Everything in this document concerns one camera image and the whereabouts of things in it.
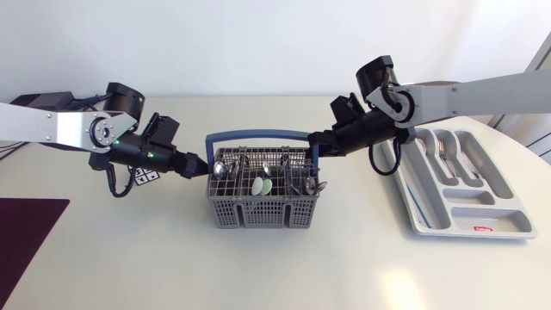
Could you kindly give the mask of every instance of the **fork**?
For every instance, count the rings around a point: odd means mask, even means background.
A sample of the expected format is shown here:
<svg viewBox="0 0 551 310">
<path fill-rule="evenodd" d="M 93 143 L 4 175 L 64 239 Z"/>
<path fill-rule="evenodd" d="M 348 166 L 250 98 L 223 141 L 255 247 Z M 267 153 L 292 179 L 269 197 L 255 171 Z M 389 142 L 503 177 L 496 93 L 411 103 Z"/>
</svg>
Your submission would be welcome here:
<svg viewBox="0 0 551 310">
<path fill-rule="evenodd" d="M 438 140 L 438 155 L 440 156 L 440 159 L 446 164 L 446 167 L 448 167 L 449 172 L 451 173 L 451 176 L 455 177 L 454 164 L 452 164 L 452 162 L 449 161 L 446 155 L 446 145 L 444 145 L 444 141 L 442 140 Z"/>
</svg>

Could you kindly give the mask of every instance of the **dark red mat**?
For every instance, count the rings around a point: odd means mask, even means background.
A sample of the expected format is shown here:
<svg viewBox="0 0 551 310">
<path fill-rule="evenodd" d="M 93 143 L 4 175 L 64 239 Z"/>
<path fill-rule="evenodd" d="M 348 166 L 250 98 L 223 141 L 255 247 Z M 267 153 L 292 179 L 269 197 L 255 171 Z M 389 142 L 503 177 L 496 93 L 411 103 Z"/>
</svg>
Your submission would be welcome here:
<svg viewBox="0 0 551 310">
<path fill-rule="evenodd" d="M 0 308 L 68 204 L 64 199 L 0 198 Z"/>
</svg>

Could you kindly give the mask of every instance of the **gray cutlery tray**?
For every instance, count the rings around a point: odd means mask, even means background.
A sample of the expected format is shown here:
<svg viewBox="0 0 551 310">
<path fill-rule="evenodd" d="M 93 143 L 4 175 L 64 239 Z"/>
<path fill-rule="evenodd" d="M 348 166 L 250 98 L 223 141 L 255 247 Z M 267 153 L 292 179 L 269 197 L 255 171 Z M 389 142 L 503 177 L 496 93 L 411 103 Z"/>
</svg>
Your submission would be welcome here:
<svg viewBox="0 0 551 310">
<path fill-rule="evenodd" d="M 537 236 L 514 190 L 468 130 L 416 130 L 416 140 L 402 145 L 401 164 L 393 175 L 415 233 L 497 239 Z M 441 159 L 439 140 L 451 164 Z M 393 166 L 392 143 L 382 143 L 382 149 Z"/>
</svg>

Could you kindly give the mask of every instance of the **red label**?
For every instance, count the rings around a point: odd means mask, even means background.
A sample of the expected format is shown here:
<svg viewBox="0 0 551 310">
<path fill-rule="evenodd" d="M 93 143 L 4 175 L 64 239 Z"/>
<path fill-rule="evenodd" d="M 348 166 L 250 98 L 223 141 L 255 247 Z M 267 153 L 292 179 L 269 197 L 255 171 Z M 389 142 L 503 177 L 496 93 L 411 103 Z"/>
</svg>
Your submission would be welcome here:
<svg viewBox="0 0 551 310">
<path fill-rule="evenodd" d="M 493 229 L 490 227 L 484 227 L 484 226 L 475 226 L 474 230 L 477 232 L 493 232 Z"/>
</svg>

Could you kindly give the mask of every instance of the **white wall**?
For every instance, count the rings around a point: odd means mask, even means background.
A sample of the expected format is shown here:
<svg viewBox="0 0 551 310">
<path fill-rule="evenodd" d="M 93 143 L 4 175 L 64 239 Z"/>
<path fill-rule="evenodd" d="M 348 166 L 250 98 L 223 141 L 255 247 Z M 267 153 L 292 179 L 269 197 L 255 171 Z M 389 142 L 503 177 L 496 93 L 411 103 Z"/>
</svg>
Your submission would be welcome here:
<svg viewBox="0 0 551 310">
<path fill-rule="evenodd" d="M 29 92 L 341 95 L 390 54 L 400 82 L 521 72 L 551 1 L 2 0 L 0 101 Z"/>
</svg>

